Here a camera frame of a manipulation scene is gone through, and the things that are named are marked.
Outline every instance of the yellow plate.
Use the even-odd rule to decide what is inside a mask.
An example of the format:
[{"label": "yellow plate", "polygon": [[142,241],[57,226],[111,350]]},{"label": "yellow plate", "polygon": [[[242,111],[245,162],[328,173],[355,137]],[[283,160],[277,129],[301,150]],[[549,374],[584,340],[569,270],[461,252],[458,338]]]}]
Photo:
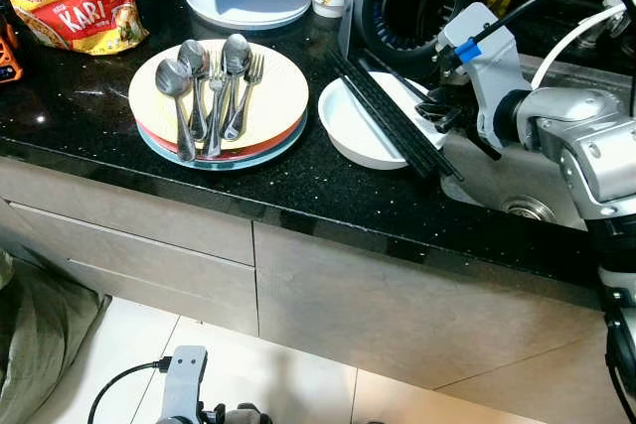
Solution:
[{"label": "yellow plate", "polygon": [[[224,40],[202,40],[201,45],[210,52],[210,58],[219,58]],[[245,132],[236,141],[223,140],[223,149],[243,148],[271,139],[293,125],[304,112],[309,97],[307,80],[302,71],[286,56],[258,44],[249,44],[253,54],[264,56],[262,82],[254,87],[247,108]],[[177,59],[179,46],[155,55],[135,73],[128,101],[132,114],[150,132],[171,143],[177,142],[177,115],[172,98],[155,86],[157,66],[164,59]],[[238,89],[237,104],[245,88],[243,80]],[[208,114],[212,105],[212,92],[205,82],[202,87],[203,104]],[[190,115],[192,89],[181,97],[183,109]]]}]

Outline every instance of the orange object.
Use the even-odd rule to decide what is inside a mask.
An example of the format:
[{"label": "orange object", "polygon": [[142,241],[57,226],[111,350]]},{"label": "orange object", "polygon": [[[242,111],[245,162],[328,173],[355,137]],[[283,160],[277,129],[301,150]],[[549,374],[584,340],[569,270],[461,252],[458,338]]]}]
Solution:
[{"label": "orange object", "polygon": [[0,83],[20,79],[24,71],[14,54],[18,49],[18,39],[13,27],[0,14]]}]

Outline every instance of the stainless steel fork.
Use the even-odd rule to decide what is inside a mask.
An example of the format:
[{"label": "stainless steel fork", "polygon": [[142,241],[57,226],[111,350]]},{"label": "stainless steel fork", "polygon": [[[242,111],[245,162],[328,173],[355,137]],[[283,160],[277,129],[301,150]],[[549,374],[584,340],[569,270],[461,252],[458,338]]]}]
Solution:
[{"label": "stainless steel fork", "polygon": [[228,85],[226,73],[223,71],[219,56],[211,56],[209,79],[213,99],[212,109],[208,113],[206,120],[208,132],[203,143],[203,154],[209,158],[216,158],[221,154],[221,113]]},{"label": "stainless steel fork", "polygon": [[243,134],[245,116],[247,114],[247,105],[253,88],[262,81],[262,72],[264,69],[265,58],[263,55],[254,54],[249,65],[249,70],[245,72],[245,82],[247,87],[240,99],[235,116],[230,118],[230,122],[224,131],[223,137],[228,141],[234,141]]}]

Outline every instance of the kitchen sink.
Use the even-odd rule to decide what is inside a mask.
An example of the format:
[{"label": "kitchen sink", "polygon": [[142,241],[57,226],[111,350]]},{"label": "kitchen sink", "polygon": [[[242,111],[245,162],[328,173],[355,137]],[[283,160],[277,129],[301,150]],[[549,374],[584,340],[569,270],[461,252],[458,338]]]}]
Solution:
[{"label": "kitchen sink", "polygon": [[[524,74],[530,79],[542,59],[521,55]],[[554,63],[542,86],[573,86],[605,89],[625,105],[630,77],[565,63]],[[450,133],[444,155],[464,176],[442,177],[441,188],[456,201],[545,220],[585,230],[558,166],[543,155],[510,146],[493,161],[459,133]]]}]

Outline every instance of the sink drain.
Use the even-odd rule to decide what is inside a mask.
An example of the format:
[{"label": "sink drain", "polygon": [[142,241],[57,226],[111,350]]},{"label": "sink drain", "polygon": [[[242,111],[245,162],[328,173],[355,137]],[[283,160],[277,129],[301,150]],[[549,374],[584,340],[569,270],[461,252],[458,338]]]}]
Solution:
[{"label": "sink drain", "polygon": [[514,196],[507,198],[501,204],[501,210],[512,215],[543,220],[545,222],[557,222],[555,213],[541,201],[529,196]]}]

